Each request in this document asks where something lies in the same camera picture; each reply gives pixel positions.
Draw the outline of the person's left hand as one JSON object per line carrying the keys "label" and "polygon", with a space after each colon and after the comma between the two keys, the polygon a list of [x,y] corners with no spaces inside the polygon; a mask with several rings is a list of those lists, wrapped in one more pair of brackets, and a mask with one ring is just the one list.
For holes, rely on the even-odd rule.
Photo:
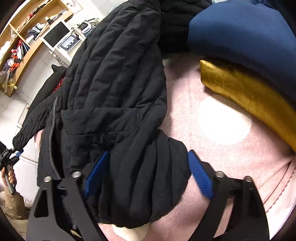
{"label": "person's left hand", "polygon": [[6,170],[6,168],[2,168],[1,170],[1,178],[3,180],[3,183],[5,186],[8,186],[6,178],[5,178],[5,174],[8,174],[8,181],[12,184],[12,185],[16,185],[17,181],[16,181],[16,176],[15,176],[15,172],[14,169],[11,165],[8,165],[8,170]]}

